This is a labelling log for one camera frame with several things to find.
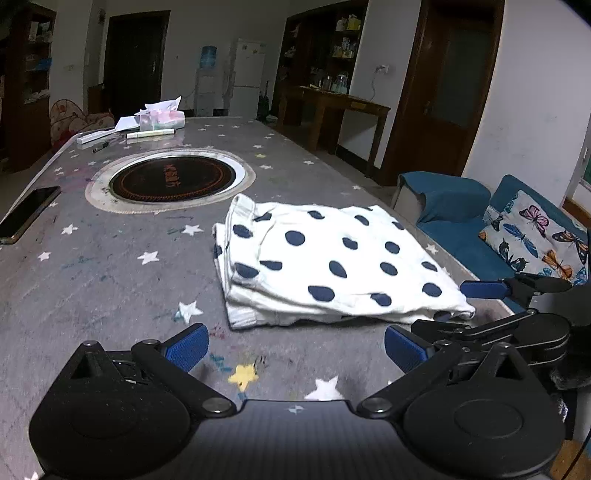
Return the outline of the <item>white pen box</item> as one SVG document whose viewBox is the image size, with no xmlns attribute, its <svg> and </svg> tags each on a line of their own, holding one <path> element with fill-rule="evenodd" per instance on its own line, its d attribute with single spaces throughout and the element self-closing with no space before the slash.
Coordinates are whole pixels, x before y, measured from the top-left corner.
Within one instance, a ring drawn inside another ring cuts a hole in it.
<svg viewBox="0 0 591 480">
<path fill-rule="evenodd" d="M 173 129 L 173 128 L 137 131 L 137 132 L 131 132 L 131 133 L 126 134 L 126 139 L 127 140 L 136 140 L 136 139 L 174 135 L 174 133 L 175 133 L 175 129 Z"/>
</svg>

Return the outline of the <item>black smartphone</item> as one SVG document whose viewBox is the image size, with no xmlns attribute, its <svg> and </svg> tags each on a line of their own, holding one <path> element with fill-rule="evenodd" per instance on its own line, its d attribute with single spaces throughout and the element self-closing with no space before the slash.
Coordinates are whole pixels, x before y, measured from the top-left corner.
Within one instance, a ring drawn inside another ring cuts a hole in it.
<svg viewBox="0 0 591 480">
<path fill-rule="evenodd" d="M 1 244 L 15 244 L 60 193 L 59 186 L 37 188 L 31 191 L 1 222 Z"/>
</svg>

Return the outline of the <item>glass display cabinet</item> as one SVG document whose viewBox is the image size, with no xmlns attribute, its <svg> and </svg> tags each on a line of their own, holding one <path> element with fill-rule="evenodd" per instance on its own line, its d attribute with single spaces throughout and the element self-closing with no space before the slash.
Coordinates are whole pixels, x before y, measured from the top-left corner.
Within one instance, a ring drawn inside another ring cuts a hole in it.
<svg viewBox="0 0 591 480">
<path fill-rule="evenodd" d="M 56 12 L 1 3 L 1 169 L 28 169 L 51 147 L 49 76 Z"/>
</svg>

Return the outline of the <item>dark wooden side table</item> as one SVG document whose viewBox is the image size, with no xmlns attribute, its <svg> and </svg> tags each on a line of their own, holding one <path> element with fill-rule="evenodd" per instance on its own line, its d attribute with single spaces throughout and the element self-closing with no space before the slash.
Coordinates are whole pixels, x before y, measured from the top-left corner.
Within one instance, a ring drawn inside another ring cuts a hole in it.
<svg viewBox="0 0 591 480">
<path fill-rule="evenodd" d="M 360 97 L 332 93 L 311 86 L 288 86 L 280 91 L 279 118 L 276 129 L 282 133 L 286 131 L 287 112 L 308 105 L 314 107 L 314 116 L 312 116 L 307 140 L 305 140 L 305 148 L 311 153 L 318 151 L 322 130 L 331 132 L 329 151 L 335 153 L 341 148 L 339 136 L 341 135 L 342 120 L 345 119 L 346 113 L 359 113 L 376 119 L 370 153 L 362 168 L 366 177 L 373 177 L 377 172 L 376 160 L 391 108 Z"/>
</svg>

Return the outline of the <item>blue sofa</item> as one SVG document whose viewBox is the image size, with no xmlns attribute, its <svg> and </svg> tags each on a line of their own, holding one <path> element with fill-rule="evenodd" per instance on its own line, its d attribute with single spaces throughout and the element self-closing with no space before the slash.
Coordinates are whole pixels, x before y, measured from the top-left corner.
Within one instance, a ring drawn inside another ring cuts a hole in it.
<svg viewBox="0 0 591 480">
<path fill-rule="evenodd" d="M 563 210 L 513 175 L 506 175 L 494 192 L 464 177 L 430 172 L 404 173 L 398 179 L 394 210 L 445 249 L 481 280 L 512 277 L 514 272 L 479 232 L 489 207 L 500 212 L 518 191 L 530 195 L 550 218 L 587 241 L 588 230 Z M 590 280 L 590 247 L 588 270 Z"/>
</svg>

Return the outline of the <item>dark wooden door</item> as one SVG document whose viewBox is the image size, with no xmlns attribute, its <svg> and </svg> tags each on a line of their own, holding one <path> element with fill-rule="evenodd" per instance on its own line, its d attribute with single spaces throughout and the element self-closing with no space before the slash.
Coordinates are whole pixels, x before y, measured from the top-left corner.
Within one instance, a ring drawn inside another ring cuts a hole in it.
<svg viewBox="0 0 591 480">
<path fill-rule="evenodd" d="M 503 1 L 423 1 L 379 181 L 463 173 L 484 112 Z"/>
</svg>

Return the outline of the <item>black marker pen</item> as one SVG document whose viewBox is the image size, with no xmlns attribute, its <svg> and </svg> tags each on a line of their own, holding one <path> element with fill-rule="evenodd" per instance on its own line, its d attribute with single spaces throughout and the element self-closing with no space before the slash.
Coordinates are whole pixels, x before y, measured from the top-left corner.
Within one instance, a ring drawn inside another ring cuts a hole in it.
<svg viewBox="0 0 591 480">
<path fill-rule="evenodd" d="M 111 146 L 113 144 L 114 144 L 114 142 L 111 142 L 111 141 L 102 142 L 92 149 L 92 153 L 96 154 L 96 153 L 108 148 L 109 146 Z"/>
</svg>

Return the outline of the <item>tissue pack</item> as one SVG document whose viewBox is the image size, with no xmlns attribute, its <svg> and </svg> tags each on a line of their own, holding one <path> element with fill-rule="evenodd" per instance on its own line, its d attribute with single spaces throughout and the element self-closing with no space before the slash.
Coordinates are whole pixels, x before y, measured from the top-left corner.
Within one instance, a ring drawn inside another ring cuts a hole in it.
<svg viewBox="0 0 591 480">
<path fill-rule="evenodd" d="M 141 131 L 180 129 L 185 124 L 185 114 L 179 110 L 181 96 L 173 100 L 165 100 L 153 104 L 145 104 L 145 108 L 134 115 Z"/>
</svg>

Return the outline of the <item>dark wall shelf unit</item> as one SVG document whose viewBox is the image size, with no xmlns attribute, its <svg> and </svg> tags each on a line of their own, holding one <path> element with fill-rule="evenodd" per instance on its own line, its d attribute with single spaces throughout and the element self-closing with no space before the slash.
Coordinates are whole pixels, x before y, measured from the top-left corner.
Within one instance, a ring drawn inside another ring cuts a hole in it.
<svg viewBox="0 0 591 480">
<path fill-rule="evenodd" d="M 280 96 L 287 87 L 332 89 L 339 78 L 351 83 L 368 5 L 367 1 L 341 1 L 287 18 L 271 113 L 279 113 Z"/>
</svg>

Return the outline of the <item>round induction cooktop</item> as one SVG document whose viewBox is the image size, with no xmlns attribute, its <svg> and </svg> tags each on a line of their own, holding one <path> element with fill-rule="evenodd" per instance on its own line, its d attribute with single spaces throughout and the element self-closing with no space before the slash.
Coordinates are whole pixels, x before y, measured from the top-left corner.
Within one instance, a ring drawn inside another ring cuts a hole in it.
<svg viewBox="0 0 591 480">
<path fill-rule="evenodd" d="M 219 203 L 252 186 L 245 160 L 211 148 L 171 148 L 108 163 L 85 188 L 95 208 L 116 214 L 157 214 Z"/>
</svg>

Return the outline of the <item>white refrigerator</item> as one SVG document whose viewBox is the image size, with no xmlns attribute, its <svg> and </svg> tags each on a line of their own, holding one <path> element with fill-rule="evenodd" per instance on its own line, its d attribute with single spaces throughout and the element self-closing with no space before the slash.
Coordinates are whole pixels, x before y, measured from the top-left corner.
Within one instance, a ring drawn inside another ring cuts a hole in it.
<svg viewBox="0 0 591 480">
<path fill-rule="evenodd" d="M 225 106 L 229 116 L 256 118 L 264 61 L 266 44 L 263 42 L 238 39 L 232 45 Z"/>
</svg>

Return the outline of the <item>butterfly print cushion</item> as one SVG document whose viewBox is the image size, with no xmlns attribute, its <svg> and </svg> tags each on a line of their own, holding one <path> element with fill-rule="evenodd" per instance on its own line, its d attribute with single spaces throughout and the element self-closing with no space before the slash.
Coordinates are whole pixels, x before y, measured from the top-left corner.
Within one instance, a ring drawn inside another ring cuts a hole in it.
<svg viewBox="0 0 591 480">
<path fill-rule="evenodd" d="M 552 220 L 522 190 L 502 211 L 487 209 L 479 237 L 516 273 L 560 278 L 575 286 L 589 279 L 587 241 Z"/>
</svg>

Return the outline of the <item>water dispenser with blue bottle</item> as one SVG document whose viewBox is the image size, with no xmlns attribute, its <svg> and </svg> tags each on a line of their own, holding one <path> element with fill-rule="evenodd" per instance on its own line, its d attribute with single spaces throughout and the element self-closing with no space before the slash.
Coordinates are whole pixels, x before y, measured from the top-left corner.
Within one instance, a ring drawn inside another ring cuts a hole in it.
<svg viewBox="0 0 591 480">
<path fill-rule="evenodd" d="M 197 117 L 211 117 L 215 103 L 216 46 L 201 48 L 197 76 L 195 76 L 194 113 Z"/>
</svg>

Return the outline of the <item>white paper sheets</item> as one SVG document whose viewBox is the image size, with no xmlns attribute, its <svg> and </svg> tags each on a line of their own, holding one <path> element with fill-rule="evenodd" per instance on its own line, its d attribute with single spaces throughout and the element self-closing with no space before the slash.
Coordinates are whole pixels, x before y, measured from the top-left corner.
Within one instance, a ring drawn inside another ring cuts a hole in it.
<svg viewBox="0 0 591 480">
<path fill-rule="evenodd" d="M 138 118 L 135 115 L 121 117 L 115 125 L 116 132 L 131 131 L 139 127 Z"/>
</svg>

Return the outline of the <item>white navy polka dot garment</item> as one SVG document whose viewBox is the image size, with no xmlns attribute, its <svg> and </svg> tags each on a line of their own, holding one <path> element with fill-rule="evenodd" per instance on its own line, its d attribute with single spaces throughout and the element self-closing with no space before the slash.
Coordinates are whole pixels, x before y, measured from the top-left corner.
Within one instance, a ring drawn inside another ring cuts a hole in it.
<svg viewBox="0 0 591 480">
<path fill-rule="evenodd" d="M 471 319 L 476 309 L 415 237 L 383 208 L 256 203 L 238 194 L 212 228 L 232 329 Z"/>
</svg>

